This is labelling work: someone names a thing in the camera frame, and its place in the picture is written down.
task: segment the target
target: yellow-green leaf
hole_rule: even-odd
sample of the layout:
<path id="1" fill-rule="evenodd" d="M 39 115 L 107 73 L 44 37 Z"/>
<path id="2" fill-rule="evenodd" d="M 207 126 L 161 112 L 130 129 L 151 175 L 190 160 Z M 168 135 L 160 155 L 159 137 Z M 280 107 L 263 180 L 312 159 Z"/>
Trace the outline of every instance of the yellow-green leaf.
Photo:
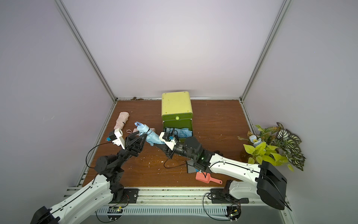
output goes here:
<path id="1" fill-rule="evenodd" d="M 256 151 L 260 151 L 260 149 L 265 149 L 266 148 L 266 142 L 262 142 L 261 144 L 259 144 L 258 146 L 256 146 L 255 150 Z"/>
<path id="2" fill-rule="evenodd" d="M 255 147 L 254 147 L 254 146 L 250 146 L 250 145 L 245 145 L 245 144 L 244 144 L 244 148 L 245 148 L 245 151 L 246 151 L 248 154 L 252 154 L 252 153 L 255 151 Z"/>
<path id="3" fill-rule="evenodd" d="M 280 154 L 278 154 L 278 153 L 271 153 L 271 155 L 273 155 L 274 156 L 274 158 L 275 158 L 275 161 L 277 162 L 277 161 L 279 161 L 279 160 L 283 160 L 283 159 L 285 159 L 285 157 L 284 156 L 281 156 Z"/>
<path id="4" fill-rule="evenodd" d="M 247 163 L 249 163 L 249 164 L 254 164 L 255 163 L 255 160 L 252 158 L 252 157 L 250 157 L 249 159 L 248 159 L 248 162 Z"/>
<path id="5" fill-rule="evenodd" d="M 265 155 L 269 156 L 271 153 L 277 153 L 275 150 L 271 150 L 269 147 L 266 146 L 265 148 L 266 152 Z"/>
<path id="6" fill-rule="evenodd" d="M 259 164 L 262 164 L 262 157 L 261 156 L 257 156 L 255 159 Z"/>
<path id="7" fill-rule="evenodd" d="M 287 164 L 287 167 L 288 167 L 292 172 L 294 172 L 294 169 L 293 169 L 293 167 L 291 166 L 291 164 Z"/>
<path id="8" fill-rule="evenodd" d="M 272 165 L 276 166 L 276 161 L 271 158 L 270 156 L 262 156 L 262 160 L 271 163 Z"/>
<path id="9" fill-rule="evenodd" d="M 270 150 L 275 150 L 278 148 L 277 146 L 271 146 L 271 145 L 267 145 L 267 147 L 269 147 Z"/>
<path id="10" fill-rule="evenodd" d="M 255 150 L 255 154 L 258 155 L 258 156 L 263 156 L 265 155 L 266 153 L 266 150 L 264 148 L 259 148 L 259 150 Z"/>

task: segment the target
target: blue flower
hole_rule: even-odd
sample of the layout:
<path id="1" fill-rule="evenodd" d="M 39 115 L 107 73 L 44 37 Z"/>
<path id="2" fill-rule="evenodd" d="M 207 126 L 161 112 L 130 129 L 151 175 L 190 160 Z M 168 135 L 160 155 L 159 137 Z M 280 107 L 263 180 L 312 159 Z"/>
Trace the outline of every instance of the blue flower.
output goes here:
<path id="1" fill-rule="evenodd" d="M 253 146 L 256 147 L 258 146 L 259 144 L 262 143 L 262 140 L 261 138 L 257 139 L 256 135 L 252 135 L 249 137 L 249 140 L 253 143 Z"/>

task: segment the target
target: green leaf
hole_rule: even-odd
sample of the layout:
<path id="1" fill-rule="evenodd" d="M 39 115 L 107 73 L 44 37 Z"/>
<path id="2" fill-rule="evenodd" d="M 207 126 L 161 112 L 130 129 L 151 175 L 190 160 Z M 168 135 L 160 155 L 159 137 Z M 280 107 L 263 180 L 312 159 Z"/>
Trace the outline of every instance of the green leaf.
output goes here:
<path id="1" fill-rule="evenodd" d="M 292 172 L 294 172 L 294 169 L 293 169 L 293 167 L 291 166 L 291 164 L 287 164 L 287 167 L 288 167 Z"/>
<path id="2" fill-rule="evenodd" d="M 271 158 L 270 156 L 262 156 L 262 160 L 269 162 L 274 166 L 277 166 L 276 161 L 273 158 Z"/>
<path id="3" fill-rule="evenodd" d="M 257 156 L 255 159 L 260 165 L 262 164 L 262 157 L 261 156 Z"/>
<path id="4" fill-rule="evenodd" d="M 252 157 L 250 157 L 249 159 L 248 159 L 248 162 L 247 163 L 249 163 L 249 164 L 254 164 L 255 163 L 255 160 L 252 158 Z"/>
<path id="5" fill-rule="evenodd" d="M 246 138 L 241 138 L 241 137 L 237 137 L 239 140 L 246 140 L 246 141 L 249 141 L 248 139 L 246 139 Z"/>
<path id="6" fill-rule="evenodd" d="M 278 154 L 278 153 L 271 153 L 271 155 L 273 155 L 274 156 L 274 158 L 275 158 L 275 161 L 277 162 L 277 161 L 280 161 L 280 160 L 284 160 L 285 159 L 285 157 L 284 156 L 281 156 L 280 154 Z"/>
<path id="7" fill-rule="evenodd" d="M 255 154 L 258 156 L 263 156 L 266 153 L 266 149 L 264 147 L 259 148 L 259 150 L 255 150 Z"/>
<path id="8" fill-rule="evenodd" d="M 268 138 L 270 137 L 270 133 L 262 133 L 260 135 L 260 138 L 263 142 L 266 142 L 268 140 Z"/>
<path id="9" fill-rule="evenodd" d="M 270 149 L 270 150 L 276 150 L 278 147 L 277 146 L 271 146 L 271 145 L 267 145 L 267 147 Z"/>
<path id="10" fill-rule="evenodd" d="M 279 131 L 279 127 L 269 127 L 265 129 L 265 132 L 271 132 L 272 134 Z"/>
<path id="11" fill-rule="evenodd" d="M 277 153 L 276 151 L 266 150 L 265 155 L 269 156 L 271 153 Z"/>
<path id="12" fill-rule="evenodd" d="M 245 145 L 244 144 L 244 148 L 245 148 L 245 151 L 248 153 L 248 154 L 252 154 L 254 151 L 255 151 L 255 147 L 254 146 L 250 146 L 250 145 Z"/>
<path id="13" fill-rule="evenodd" d="M 261 144 L 256 146 L 255 151 L 259 152 L 261 149 L 265 149 L 265 148 L 266 148 L 266 142 L 262 142 Z"/>

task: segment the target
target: pink cloth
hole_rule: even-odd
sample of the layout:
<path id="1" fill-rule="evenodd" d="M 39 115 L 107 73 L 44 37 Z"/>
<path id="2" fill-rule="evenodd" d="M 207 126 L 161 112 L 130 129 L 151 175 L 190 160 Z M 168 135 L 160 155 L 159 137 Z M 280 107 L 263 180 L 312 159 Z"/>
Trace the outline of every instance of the pink cloth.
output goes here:
<path id="1" fill-rule="evenodd" d="M 118 119 L 116 121 L 116 126 L 114 126 L 114 129 L 116 130 L 117 128 L 119 128 L 122 130 L 124 125 L 126 124 L 128 118 L 129 118 L 128 112 L 119 113 Z"/>

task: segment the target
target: artificial plant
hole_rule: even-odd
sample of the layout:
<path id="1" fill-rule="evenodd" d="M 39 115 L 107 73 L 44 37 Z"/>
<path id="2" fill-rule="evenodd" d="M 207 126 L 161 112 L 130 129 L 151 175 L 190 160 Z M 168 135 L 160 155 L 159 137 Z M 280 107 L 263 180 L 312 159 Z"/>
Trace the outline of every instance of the artificial plant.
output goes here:
<path id="1" fill-rule="evenodd" d="M 256 125 L 260 133 L 258 135 L 254 135 L 252 132 L 247 133 L 248 139 L 238 137 L 239 140 L 247 140 L 253 143 L 254 146 L 259 146 L 262 143 L 265 143 L 268 146 L 276 146 L 275 153 L 279 154 L 283 157 L 286 157 L 286 159 L 295 167 L 303 171 L 303 166 L 305 162 L 305 157 L 302 154 L 302 151 L 299 147 L 299 144 L 302 142 L 301 139 L 296 135 L 291 133 L 289 130 L 285 130 L 283 125 L 281 123 L 277 122 L 277 127 L 269 127 L 269 128 L 261 128 L 260 125 Z M 253 158 L 249 159 L 249 162 L 252 163 L 253 159 L 257 161 L 257 157 L 261 155 L 257 155 L 258 151 L 256 152 L 256 147 L 252 146 L 255 151 L 250 153 L 252 151 L 252 148 L 250 148 L 249 151 L 246 150 L 247 145 L 245 147 L 245 150 L 247 153 L 252 154 Z M 272 160 L 265 157 L 267 162 L 270 162 L 274 166 L 280 166 L 284 164 L 284 162 L 278 162 L 277 158 L 274 157 L 271 153 L 265 153 L 265 156 L 271 157 Z M 292 166 L 287 165 L 290 170 L 293 171 Z"/>
<path id="2" fill-rule="evenodd" d="M 266 161 L 274 166 L 280 166 L 288 162 L 285 156 L 276 152 L 277 146 L 266 145 L 266 142 L 262 142 L 256 147 L 244 144 L 244 147 L 245 151 L 252 155 L 248 159 L 248 163 L 254 164 L 257 161 L 257 163 L 262 164 L 262 161 Z"/>

